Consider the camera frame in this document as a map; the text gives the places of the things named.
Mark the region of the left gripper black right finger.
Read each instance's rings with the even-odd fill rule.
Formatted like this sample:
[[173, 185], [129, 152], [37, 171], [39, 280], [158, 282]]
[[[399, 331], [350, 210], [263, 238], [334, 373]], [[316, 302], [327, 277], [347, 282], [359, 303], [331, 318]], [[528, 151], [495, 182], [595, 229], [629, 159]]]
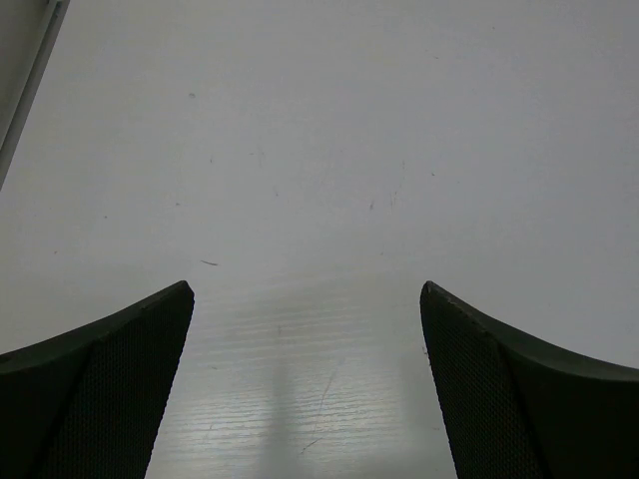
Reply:
[[432, 281], [420, 315], [457, 477], [637, 477], [637, 369], [516, 329]]

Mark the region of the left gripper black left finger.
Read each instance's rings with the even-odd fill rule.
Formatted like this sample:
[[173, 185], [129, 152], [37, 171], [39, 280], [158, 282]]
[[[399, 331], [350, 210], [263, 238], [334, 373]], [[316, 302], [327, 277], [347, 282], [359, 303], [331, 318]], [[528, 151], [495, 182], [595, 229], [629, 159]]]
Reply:
[[194, 305], [181, 280], [2, 354], [2, 477], [144, 477]]

